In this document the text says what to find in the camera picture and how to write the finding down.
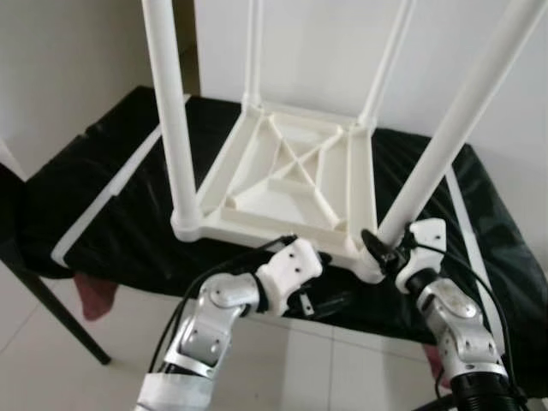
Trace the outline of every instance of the red cloth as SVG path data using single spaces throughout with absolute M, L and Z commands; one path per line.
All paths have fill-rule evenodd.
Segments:
M 74 284 L 82 301 L 84 319 L 95 321 L 110 311 L 118 284 L 90 277 L 83 272 L 74 274 Z
M 430 363 L 432 376 L 434 377 L 434 379 L 436 379 L 436 377 L 439 374 L 439 371 L 442 369 L 442 360 L 439 357 L 438 348 L 435 345 L 423 344 L 422 349 L 425 350 L 426 358 L 428 359 L 428 362 Z M 444 388 L 450 387 L 449 381 L 445 377 L 442 378 L 441 386 Z

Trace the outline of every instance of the white tape strip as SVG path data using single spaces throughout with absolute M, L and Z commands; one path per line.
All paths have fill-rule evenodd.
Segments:
M 78 219 L 70 226 L 67 232 L 61 237 L 61 240 L 55 245 L 51 251 L 51 259 L 59 265 L 68 268 L 65 263 L 65 255 L 74 243 L 80 238 L 93 219 L 103 210 L 110 198 L 118 195 L 124 186 L 128 183 L 131 176 L 139 167 L 139 164 L 145 159 L 148 152 L 154 147 L 162 132 L 158 125 L 146 137 L 139 148 L 134 151 L 126 163 L 118 170 L 116 175 L 112 177 L 109 183 L 101 190 L 95 200 L 86 208 L 86 210 L 78 217 Z
M 194 375 L 147 374 L 135 411 L 206 411 L 214 383 Z
M 491 282 L 487 276 L 483 258 L 481 257 L 480 246 L 478 246 L 474 230 L 472 229 L 472 224 L 470 223 L 470 217 L 468 216 L 468 212 L 464 204 L 464 198 L 462 197 L 461 189 L 459 188 L 455 171 L 453 171 L 452 167 L 447 171 L 445 180 L 449 186 L 449 192 L 451 199 L 453 200 L 453 206 L 455 207 L 456 219 L 461 227 L 462 239 L 464 240 L 464 245 L 466 246 L 468 252 L 470 266 L 472 267 L 472 270 L 478 274 L 479 278 L 481 278 L 489 286 L 494 294 Z M 495 339 L 495 343 L 497 343 L 499 353 L 503 354 L 506 348 L 504 347 L 503 327 L 501 325 L 500 318 L 498 317 L 497 308 L 481 284 L 478 283 L 477 285 L 479 289 L 479 297 L 483 303 L 485 315 L 489 320 L 493 338 Z

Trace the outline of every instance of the white plastic pipe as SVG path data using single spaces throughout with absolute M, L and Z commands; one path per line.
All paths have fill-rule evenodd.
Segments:
M 188 141 L 173 7 L 171 0 L 142 0 L 142 4 L 173 201 L 171 225 L 179 240 L 196 241 L 200 237 L 200 209 Z
M 546 4 L 546 0 L 510 3 L 486 50 L 471 68 L 432 141 L 380 224 L 381 241 L 395 245 L 405 225 L 419 216 L 509 72 Z M 380 281 L 378 265 L 366 249 L 362 251 L 361 263 L 355 267 L 358 277 L 369 283 Z
M 390 36 L 384 47 L 383 56 L 373 78 L 371 90 L 367 94 L 366 105 L 358 115 L 358 124 L 369 124 L 373 128 L 377 126 L 378 109 L 383 101 L 388 80 L 408 31 L 415 4 L 415 0 L 402 0 L 400 4 Z
M 263 0 L 248 0 L 247 15 L 247 51 L 246 79 L 241 104 L 247 107 L 259 107 L 260 97 L 260 60 L 263 47 Z

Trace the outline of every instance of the black cable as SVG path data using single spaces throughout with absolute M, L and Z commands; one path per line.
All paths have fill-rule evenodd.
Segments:
M 436 384 L 434 385 L 434 390 L 436 391 L 436 398 L 438 400 L 440 400 L 442 397 L 441 394 L 439 393 L 439 385 L 442 382 L 442 377 L 444 376 L 444 372 L 445 372 L 444 368 L 441 367 L 439 369 L 438 376 L 436 377 Z
M 518 385 L 515 381 L 514 362 L 513 362 L 513 359 L 512 359 L 512 349 L 511 349 L 510 339 L 509 339 L 508 321 L 506 320 L 506 316 L 504 315 L 503 306 L 501 305 L 498 298 L 493 294 L 493 292 L 491 291 L 489 286 L 485 283 L 485 281 L 483 281 L 483 279 L 481 279 L 481 277 L 478 276 L 478 274 L 476 274 L 476 272 L 474 270 L 472 270 L 472 268 L 470 268 L 470 266 L 468 266 L 468 264 L 464 260 L 460 259 L 459 257 L 456 257 L 455 255 L 453 255 L 451 253 L 447 253 L 444 250 L 440 250 L 439 248 L 430 247 L 430 246 L 427 246 L 425 244 L 419 244 L 419 243 L 417 243 L 415 245 L 416 245 L 416 247 L 420 247 L 420 248 L 424 248 L 426 250 L 431 250 L 431 251 L 434 251 L 436 253 L 440 253 L 440 254 L 444 255 L 445 257 L 451 259 L 452 261 L 456 262 L 458 265 L 460 265 L 462 268 L 464 268 L 466 271 L 468 271 L 472 276 L 474 276 L 475 280 L 479 284 L 481 284 L 481 287 L 483 287 L 483 289 L 489 295 L 489 298 L 491 298 L 491 300 L 493 301 L 493 304 L 495 305 L 495 308 L 497 309 L 498 317 L 500 318 L 501 326 L 503 328 L 504 346 L 506 347 L 506 355 L 507 355 L 507 358 L 508 358 L 507 362 L 508 362 L 509 381 L 510 381 L 511 385 L 513 386 L 513 388 L 517 389 Z
M 152 356 L 151 364 L 148 367 L 148 372 L 154 372 L 154 366 L 156 365 L 156 361 L 158 359 L 158 354 L 160 353 L 160 349 L 162 348 L 162 345 L 164 345 L 165 337 L 167 336 L 168 331 L 170 330 L 171 326 L 173 325 L 173 331 L 171 335 L 171 341 L 173 341 L 173 338 L 175 337 L 177 330 L 179 329 L 179 326 L 181 324 L 182 319 L 182 313 L 184 311 L 184 307 L 187 305 L 188 300 L 190 300 L 190 296 L 194 289 L 201 285 L 208 277 L 212 276 L 213 274 L 219 273 L 221 270 L 225 270 L 228 267 L 235 265 L 236 263 L 239 263 L 242 260 L 248 259 L 249 257 L 255 255 L 256 253 L 260 253 L 261 251 L 265 251 L 267 248 L 270 248 L 279 242 L 283 244 L 290 244 L 292 241 L 295 240 L 294 235 L 283 235 L 281 237 L 278 237 L 276 240 L 269 241 L 266 244 L 263 244 L 260 247 L 254 248 L 251 251 L 248 251 L 244 254 L 240 254 L 233 259 L 230 259 L 228 261 L 224 261 L 223 263 L 219 265 L 215 265 L 214 267 L 210 268 L 209 270 L 203 272 L 199 276 L 197 276 L 187 287 L 187 290 L 185 291 L 185 294 L 182 297 L 181 302 L 177 304 L 177 307 L 171 314 L 170 320 L 164 327 L 164 330 L 162 331 L 162 335 L 160 339 L 158 340 L 158 344 L 156 345 L 156 348 L 154 349 L 154 355 Z

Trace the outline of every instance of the metal joint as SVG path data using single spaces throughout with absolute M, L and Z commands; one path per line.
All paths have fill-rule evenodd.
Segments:
M 232 325 L 250 306 L 259 304 L 259 290 L 251 274 L 217 274 L 204 282 L 193 315 L 185 319 L 165 356 L 178 365 L 214 378 L 229 350 Z
M 480 308 L 453 281 L 442 278 L 427 285 L 417 307 L 438 341 L 448 379 L 469 372 L 507 376 L 497 345 L 483 326 Z

